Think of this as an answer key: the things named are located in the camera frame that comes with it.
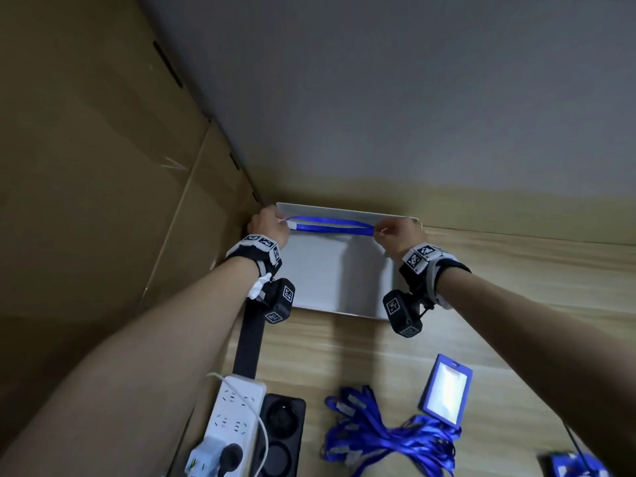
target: white tray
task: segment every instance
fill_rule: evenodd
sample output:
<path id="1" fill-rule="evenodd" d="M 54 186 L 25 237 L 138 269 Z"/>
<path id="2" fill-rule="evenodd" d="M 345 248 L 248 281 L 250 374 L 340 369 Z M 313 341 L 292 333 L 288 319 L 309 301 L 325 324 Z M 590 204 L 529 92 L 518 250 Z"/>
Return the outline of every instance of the white tray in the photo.
<path id="1" fill-rule="evenodd" d="M 376 224 L 390 216 L 281 202 L 276 206 L 286 217 L 334 217 Z M 391 289 L 408 290 L 399 266 L 369 236 L 292 231 L 281 257 L 277 277 L 294 284 L 294 306 L 299 308 L 387 319 L 382 297 Z"/>

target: person's right hand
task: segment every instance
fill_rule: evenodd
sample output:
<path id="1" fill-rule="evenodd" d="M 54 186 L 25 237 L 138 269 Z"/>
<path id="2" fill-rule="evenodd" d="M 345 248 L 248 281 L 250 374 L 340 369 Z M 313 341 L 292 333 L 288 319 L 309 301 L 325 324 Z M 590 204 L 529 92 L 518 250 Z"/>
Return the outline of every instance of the person's right hand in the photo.
<path id="1" fill-rule="evenodd" d="M 384 248 L 387 256 L 396 262 L 402 261 L 413 246 L 427 242 L 422 224 L 410 217 L 385 217 L 375 225 L 373 238 Z"/>

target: white power cord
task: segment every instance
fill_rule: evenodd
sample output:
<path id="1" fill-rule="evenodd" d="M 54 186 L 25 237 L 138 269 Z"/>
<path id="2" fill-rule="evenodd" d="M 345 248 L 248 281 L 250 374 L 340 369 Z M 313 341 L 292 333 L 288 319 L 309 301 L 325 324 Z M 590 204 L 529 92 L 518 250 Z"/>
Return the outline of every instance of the white power cord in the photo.
<path id="1" fill-rule="evenodd" d="M 222 381 L 223 383 L 225 383 L 228 388 L 230 390 L 232 390 L 234 393 L 236 393 L 236 395 L 238 395 L 238 397 L 243 401 L 243 403 L 245 403 L 245 405 L 247 405 L 247 407 L 252 411 L 252 413 L 254 414 L 254 416 L 257 417 L 258 419 L 258 423 L 261 426 L 261 429 L 263 430 L 263 436 L 265 437 L 265 454 L 263 455 L 263 460 L 261 461 L 261 465 L 259 465 L 258 469 L 256 470 L 256 472 L 254 472 L 254 477 L 258 477 L 258 474 L 261 473 L 261 470 L 263 470 L 263 467 L 265 466 L 265 462 L 267 461 L 267 453 L 270 450 L 270 441 L 267 438 L 267 429 L 265 428 L 265 424 L 263 423 L 263 419 L 261 418 L 261 416 L 256 412 L 255 408 L 252 406 L 252 404 L 247 400 L 247 398 L 243 397 L 243 395 L 241 395 L 241 393 L 239 393 L 238 390 L 236 390 L 234 388 L 234 386 L 232 386 L 232 384 L 230 384 L 224 376 L 219 375 L 218 373 L 215 372 L 210 372 L 206 375 L 206 377 L 217 377 L 220 381 Z"/>

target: power outlet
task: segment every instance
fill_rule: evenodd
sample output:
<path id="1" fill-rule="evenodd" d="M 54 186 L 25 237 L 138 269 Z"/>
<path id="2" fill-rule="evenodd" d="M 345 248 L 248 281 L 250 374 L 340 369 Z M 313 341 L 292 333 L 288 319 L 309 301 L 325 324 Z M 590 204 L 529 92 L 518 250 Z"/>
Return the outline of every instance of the power outlet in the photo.
<path id="1" fill-rule="evenodd" d="M 230 375 L 225 379 L 250 402 L 257 415 L 261 413 L 267 392 L 265 384 L 238 375 Z M 241 464 L 233 472 L 225 474 L 226 477 L 243 477 L 244 469 L 251 461 L 251 450 L 257 429 L 257 417 L 234 390 L 223 382 L 205 430 L 205 437 L 214 437 L 223 441 L 225 445 L 236 443 L 243 449 Z"/>

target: hand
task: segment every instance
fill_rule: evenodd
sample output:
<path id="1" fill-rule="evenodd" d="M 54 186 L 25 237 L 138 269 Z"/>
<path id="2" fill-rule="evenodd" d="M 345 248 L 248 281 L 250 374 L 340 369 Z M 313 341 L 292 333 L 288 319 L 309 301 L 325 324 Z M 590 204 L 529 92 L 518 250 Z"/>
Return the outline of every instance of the hand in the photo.
<path id="1" fill-rule="evenodd" d="M 402 261 L 413 246 L 427 242 L 422 224 L 410 217 L 385 217 L 375 225 L 373 238 L 395 262 Z"/>
<path id="2" fill-rule="evenodd" d="M 253 215 L 247 225 L 247 231 L 249 234 L 262 234 L 275 240 L 279 249 L 283 249 L 290 240 L 290 228 L 287 221 L 275 206 L 267 206 L 261 209 L 259 214 Z"/>

